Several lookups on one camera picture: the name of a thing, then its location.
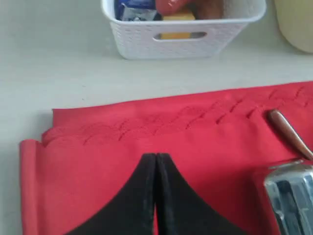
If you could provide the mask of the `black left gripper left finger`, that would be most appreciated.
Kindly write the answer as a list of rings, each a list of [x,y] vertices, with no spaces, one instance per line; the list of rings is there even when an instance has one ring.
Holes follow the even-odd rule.
[[[134,172],[99,212],[68,232],[69,235],[152,235],[156,155],[142,155]]]

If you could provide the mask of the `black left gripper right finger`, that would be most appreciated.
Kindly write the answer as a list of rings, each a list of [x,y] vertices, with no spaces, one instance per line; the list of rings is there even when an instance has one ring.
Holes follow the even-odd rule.
[[[156,216],[160,235],[245,235],[189,186],[171,156],[156,155]]]

